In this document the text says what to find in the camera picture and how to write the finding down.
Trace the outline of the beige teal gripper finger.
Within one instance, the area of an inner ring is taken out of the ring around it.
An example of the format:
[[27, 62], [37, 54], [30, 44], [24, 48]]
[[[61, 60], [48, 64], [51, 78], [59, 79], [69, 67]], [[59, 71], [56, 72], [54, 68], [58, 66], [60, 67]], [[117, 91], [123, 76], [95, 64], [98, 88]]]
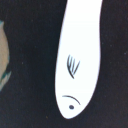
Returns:
[[11, 76], [11, 72], [7, 71], [9, 60], [9, 46], [4, 32], [4, 22], [0, 21], [0, 91]]

